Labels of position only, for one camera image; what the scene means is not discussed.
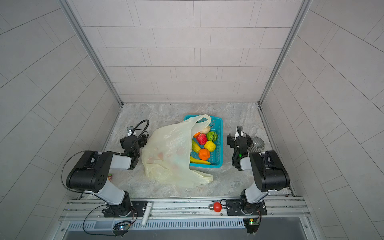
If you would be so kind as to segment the green bumpy fruit toy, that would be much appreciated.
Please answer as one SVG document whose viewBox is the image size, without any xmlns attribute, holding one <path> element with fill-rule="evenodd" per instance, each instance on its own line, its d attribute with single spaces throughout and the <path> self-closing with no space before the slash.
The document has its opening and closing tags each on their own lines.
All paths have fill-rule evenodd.
<svg viewBox="0 0 384 240">
<path fill-rule="evenodd" d="M 206 134 L 208 141 L 215 142 L 218 139 L 218 134 L 214 131 L 210 131 Z"/>
</svg>

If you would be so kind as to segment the yellow lemon toy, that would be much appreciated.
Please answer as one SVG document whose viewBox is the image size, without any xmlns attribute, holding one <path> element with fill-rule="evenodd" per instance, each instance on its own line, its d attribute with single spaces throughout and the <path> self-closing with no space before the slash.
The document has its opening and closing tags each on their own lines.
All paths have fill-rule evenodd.
<svg viewBox="0 0 384 240">
<path fill-rule="evenodd" d="M 207 141 L 204 145 L 204 148 L 207 149 L 209 152 L 213 152 L 216 150 L 216 144 L 212 141 Z"/>
</svg>

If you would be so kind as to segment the cream plastic shopping bag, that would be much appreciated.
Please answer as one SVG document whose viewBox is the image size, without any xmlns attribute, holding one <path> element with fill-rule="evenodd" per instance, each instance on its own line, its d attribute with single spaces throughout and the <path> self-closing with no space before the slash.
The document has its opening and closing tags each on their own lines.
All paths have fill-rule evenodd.
<svg viewBox="0 0 384 240">
<path fill-rule="evenodd" d="M 193 135 L 208 127 L 211 121 L 210 116 L 200 115 L 156 129 L 142 150 L 146 176 L 183 188 L 211 183 L 211 174 L 190 169 Z"/>
</svg>

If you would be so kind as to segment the orange fruit toy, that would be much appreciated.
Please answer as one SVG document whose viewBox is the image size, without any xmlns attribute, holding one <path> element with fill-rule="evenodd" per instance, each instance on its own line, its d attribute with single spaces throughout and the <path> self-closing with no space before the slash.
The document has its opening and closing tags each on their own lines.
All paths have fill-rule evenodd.
<svg viewBox="0 0 384 240">
<path fill-rule="evenodd" d="M 199 151 L 199 158 L 202 161 L 207 161 L 211 156 L 211 152 L 208 151 L 207 149 L 201 149 Z"/>
</svg>

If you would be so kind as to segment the red apple toy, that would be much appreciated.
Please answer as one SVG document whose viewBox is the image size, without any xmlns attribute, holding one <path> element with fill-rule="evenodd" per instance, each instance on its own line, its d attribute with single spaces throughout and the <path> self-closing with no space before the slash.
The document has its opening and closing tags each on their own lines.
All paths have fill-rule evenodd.
<svg viewBox="0 0 384 240">
<path fill-rule="evenodd" d="M 202 145 L 202 146 L 208 142 L 208 138 L 207 138 L 206 134 L 199 134 L 196 137 L 196 140 L 197 140 L 198 144 Z"/>
</svg>

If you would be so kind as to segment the yellow banana toy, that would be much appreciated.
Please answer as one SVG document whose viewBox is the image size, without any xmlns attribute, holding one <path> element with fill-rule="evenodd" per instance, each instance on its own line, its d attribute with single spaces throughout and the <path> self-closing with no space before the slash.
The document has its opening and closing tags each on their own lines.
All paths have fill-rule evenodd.
<svg viewBox="0 0 384 240">
<path fill-rule="evenodd" d="M 204 160 L 200 160 L 200 159 L 195 159 L 193 157 L 190 157 L 190 162 L 193 163 L 193 164 L 211 165 L 211 163 L 208 162 L 208 161 L 204 161 Z"/>
</svg>

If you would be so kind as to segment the yellow pear toy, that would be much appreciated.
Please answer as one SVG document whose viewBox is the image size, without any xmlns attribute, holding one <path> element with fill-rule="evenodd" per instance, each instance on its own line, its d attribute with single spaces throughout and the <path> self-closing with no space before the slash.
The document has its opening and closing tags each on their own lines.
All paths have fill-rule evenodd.
<svg viewBox="0 0 384 240">
<path fill-rule="evenodd" d="M 198 143 L 196 143 L 195 141 L 192 141 L 192 150 L 193 152 L 198 154 L 201 150 L 201 147 Z"/>
</svg>

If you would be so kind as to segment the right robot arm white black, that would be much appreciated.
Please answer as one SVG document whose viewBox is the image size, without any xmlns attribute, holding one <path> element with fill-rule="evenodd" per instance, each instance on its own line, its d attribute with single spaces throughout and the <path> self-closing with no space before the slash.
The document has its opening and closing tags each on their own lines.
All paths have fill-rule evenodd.
<svg viewBox="0 0 384 240">
<path fill-rule="evenodd" d="M 267 215 L 264 198 L 270 191 L 280 191 L 290 185 L 290 177 L 276 151 L 249 152 L 252 138 L 241 129 L 227 135 L 227 144 L 234 150 L 232 166 L 238 171 L 251 170 L 253 180 L 243 190 L 239 200 L 226 200 L 228 216 Z"/>
</svg>

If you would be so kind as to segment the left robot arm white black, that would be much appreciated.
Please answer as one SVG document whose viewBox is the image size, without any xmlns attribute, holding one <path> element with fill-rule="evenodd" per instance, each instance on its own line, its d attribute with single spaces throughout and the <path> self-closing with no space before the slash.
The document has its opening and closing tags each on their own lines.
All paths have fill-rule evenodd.
<svg viewBox="0 0 384 240">
<path fill-rule="evenodd" d="M 133 170 L 139 162 L 140 148 L 147 143 L 149 134 L 135 135 L 120 140 L 124 153 L 85 151 L 66 179 L 66 187 L 78 192 L 95 195 L 107 207 L 102 210 L 105 218 L 142 217 L 146 202 L 131 202 L 127 191 L 117 188 L 109 180 L 109 171 Z"/>
</svg>

